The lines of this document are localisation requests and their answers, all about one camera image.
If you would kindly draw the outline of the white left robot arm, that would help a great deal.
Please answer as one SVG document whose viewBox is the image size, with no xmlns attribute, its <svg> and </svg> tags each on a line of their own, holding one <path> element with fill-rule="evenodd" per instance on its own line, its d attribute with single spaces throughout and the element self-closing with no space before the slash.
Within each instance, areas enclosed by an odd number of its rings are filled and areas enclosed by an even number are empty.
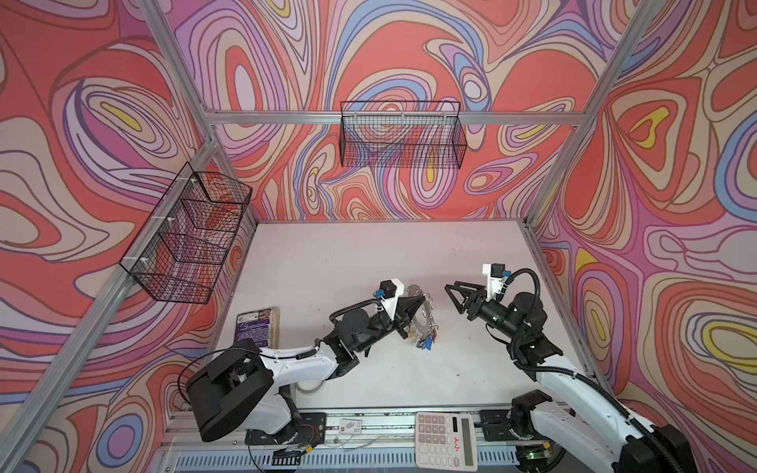
<svg viewBox="0 0 757 473">
<path fill-rule="evenodd" d="M 291 439 L 301 416 L 290 387 L 345 376 L 388 335 L 407 337 L 425 303 L 423 294 L 368 299 L 329 315 L 331 333 L 311 347 L 273 350 L 248 339 L 220 351 L 185 383 L 200 439 L 211 443 L 239 429 Z"/>
</svg>

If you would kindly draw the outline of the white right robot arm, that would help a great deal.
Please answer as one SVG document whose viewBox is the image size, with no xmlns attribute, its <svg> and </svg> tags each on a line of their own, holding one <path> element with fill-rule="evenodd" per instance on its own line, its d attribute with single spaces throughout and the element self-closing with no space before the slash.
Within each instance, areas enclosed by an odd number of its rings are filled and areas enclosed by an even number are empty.
<svg viewBox="0 0 757 473">
<path fill-rule="evenodd" d="M 482 320 L 513 365 L 539 386 L 511 402 L 504 425 L 518 439 L 555 441 L 593 472 L 695 472 L 691 445 L 582 374 L 544 334 L 539 276 L 500 263 L 482 269 L 483 285 L 456 281 L 445 291 L 470 321 Z"/>
</svg>

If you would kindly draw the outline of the white tape roll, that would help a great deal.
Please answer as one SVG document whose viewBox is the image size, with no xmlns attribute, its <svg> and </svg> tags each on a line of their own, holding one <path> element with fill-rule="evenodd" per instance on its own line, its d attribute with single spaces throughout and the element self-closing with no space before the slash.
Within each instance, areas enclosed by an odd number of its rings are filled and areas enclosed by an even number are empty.
<svg viewBox="0 0 757 473">
<path fill-rule="evenodd" d="M 295 388 L 297 392 L 303 395 L 313 395 L 320 392 L 324 385 L 324 380 L 305 380 L 304 382 L 297 382 Z"/>
</svg>

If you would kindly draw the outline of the white calculator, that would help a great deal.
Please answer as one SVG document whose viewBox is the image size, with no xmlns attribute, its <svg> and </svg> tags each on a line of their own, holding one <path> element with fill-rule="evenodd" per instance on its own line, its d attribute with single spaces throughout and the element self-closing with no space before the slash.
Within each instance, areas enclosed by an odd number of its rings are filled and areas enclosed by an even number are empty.
<svg viewBox="0 0 757 473">
<path fill-rule="evenodd" d="M 417 413 L 415 462 L 422 469 L 475 472 L 478 456 L 472 417 L 461 413 Z"/>
</svg>

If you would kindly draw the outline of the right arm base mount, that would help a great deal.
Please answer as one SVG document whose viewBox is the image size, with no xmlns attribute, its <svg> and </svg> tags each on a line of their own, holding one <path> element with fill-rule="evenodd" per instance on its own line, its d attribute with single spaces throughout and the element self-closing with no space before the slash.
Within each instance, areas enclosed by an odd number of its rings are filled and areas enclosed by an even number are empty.
<svg viewBox="0 0 757 473">
<path fill-rule="evenodd" d="M 516 446 L 516 468 L 520 472 L 552 472 L 567 451 L 540 435 L 530 417 L 536 407 L 552 401 L 545 392 L 532 390 L 515 397 L 509 409 L 481 410 L 475 427 L 482 430 L 485 441 L 525 441 L 525 445 Z"/>
</svg>

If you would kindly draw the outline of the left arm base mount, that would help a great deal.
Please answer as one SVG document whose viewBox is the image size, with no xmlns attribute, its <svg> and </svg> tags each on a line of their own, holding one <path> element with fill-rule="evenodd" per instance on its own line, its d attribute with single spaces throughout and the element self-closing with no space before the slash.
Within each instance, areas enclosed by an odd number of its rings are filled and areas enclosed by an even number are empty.
<svg viewBox="0 0 757 473">
<path fill-rule="evenodd" d="M 286 404 L 286 420 L 278 430 L 246 428 L 244 443 L 249 447 L 285 447 L 304 451 L 322 445 L 325 440 L 327 414 L 321 411 L 302 413 L 295 404 Z"/>
</svg>

